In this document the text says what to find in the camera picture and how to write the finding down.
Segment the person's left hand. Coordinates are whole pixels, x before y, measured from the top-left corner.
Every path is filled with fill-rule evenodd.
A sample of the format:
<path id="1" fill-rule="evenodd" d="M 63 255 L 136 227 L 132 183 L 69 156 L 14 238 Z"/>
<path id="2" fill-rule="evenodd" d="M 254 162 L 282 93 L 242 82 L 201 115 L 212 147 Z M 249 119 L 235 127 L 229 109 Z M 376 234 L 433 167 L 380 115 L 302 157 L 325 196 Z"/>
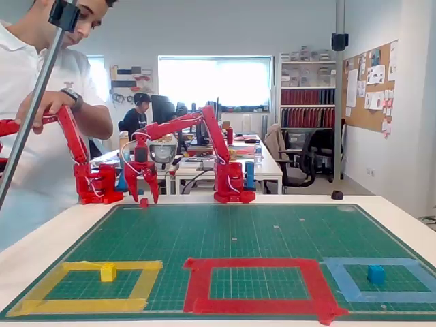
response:
<path id="1" fill-rule="evenodd" d="M 33 93 L 30 92 L 28 96 L 26 96 L 21 104 L 18 107 L 18 112 L 16 114 L 15 122 L 20 125 L 24 122 L 28 111 L 30 111 L 31 100 L 33 97 Z M 35 118 L 32 123 L 32 128 L 35 134 L 41 134 L 43 130 L 43 115 L 46 111 L 49 114 L 55 115 L 61 106 L 73 107 L 76 104 L 76 101 L 62 91 L 45 91 L 42 95 L 40 104 L 37 108 Z"/>

